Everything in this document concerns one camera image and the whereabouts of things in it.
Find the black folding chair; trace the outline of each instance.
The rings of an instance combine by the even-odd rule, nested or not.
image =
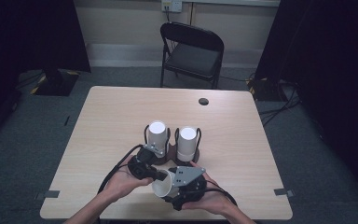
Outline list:
[[[164,23],[160,32],[164,41],[160,87],[164,71],[169,70],[212,81],[211,89],[216,89],[225,50],[222,39],[212,31],[179,22]]]

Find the white cylinder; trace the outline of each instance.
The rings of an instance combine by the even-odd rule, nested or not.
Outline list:
[[[183,127],[179,131],[177,157],[180,161],[192,161],[196,152],[197,130]]]
[[[159,170],[160,172],[167,174],[167,177],[163,181],[155,180],[152,183],[153,192],[156,196],[163,198],[165,196],[175,197],[179,191],[179,188],[172,186],[172,182],[175,179],[175,174],[168,170]]]
[[[162,150],[161,155],[157,155],[159,158],[165,156],[165,143],[167,142],[167,127],[164,122],[155,120],[149,124],[147,144],[153,144],[158,150]]]

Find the electrical outlet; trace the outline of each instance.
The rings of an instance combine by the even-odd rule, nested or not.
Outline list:
[[[182,1],[172,1],[172,12],[182,12]]]
[[[161,0],[161,11],[172,11],[172,0]]]

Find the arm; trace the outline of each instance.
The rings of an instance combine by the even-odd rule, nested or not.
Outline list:
[[[207,181],[213,182],[217,185],[217,183],[212,180],[206,173],[203,175]],[[216,186],[210,182],[208,182],[207,188],[216,188]],[[198,202],[183,204],[182,209],[204,209],[212,214],[225,217],[231,224],[255,224],[225,195],[215,191],[206,192]]]
[[[124,160],[123,164],[127,164],[130,159],[131,156]],[[121,167],[109,180],[105,189],[71,218],[66,220],[65,223],[93,223],[109,204],[115,203],[118,199],[127,196],[134,189],[140,186],[146,186],[152,181],[153,179],[151,178],[139,180],[131,175],[127,166]]]

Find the chair seat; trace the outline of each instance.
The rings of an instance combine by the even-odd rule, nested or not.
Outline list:
[[[168,70],[185,72],[203,79],[212,79],[218,59],[219,52],[217,51],[178,44],[164,67]]]

